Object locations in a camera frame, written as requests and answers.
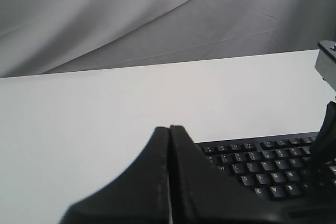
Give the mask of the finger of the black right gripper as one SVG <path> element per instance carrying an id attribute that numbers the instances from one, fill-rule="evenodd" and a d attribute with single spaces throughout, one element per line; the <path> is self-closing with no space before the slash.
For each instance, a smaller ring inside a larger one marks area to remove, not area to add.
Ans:
<path id="1" fill-rule="evenodd" d="M 177 125 L 170 127 L 169 183 L 174 223 L 290 223 L 281 206 L 221 173 Z"/>

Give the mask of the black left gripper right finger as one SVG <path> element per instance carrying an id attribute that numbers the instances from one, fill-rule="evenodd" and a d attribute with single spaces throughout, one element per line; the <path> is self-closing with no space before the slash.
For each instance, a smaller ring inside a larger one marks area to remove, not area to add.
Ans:
<path id="1" fill-rule="evenodd" d="M 310 159 L 307 169 L 321 168 L 335 159 L 335 102 L 327 104 L 322 127 L 310 148 Z"/>

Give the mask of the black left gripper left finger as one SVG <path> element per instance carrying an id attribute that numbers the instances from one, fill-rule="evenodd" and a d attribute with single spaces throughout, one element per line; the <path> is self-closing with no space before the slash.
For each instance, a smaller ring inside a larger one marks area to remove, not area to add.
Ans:
<path id="1" fill-rule="evenodd" d="M 147 145 L 115 180 L 71 205 L 61 223 L 169 223 L 170 134 L 156 127 Z"/>

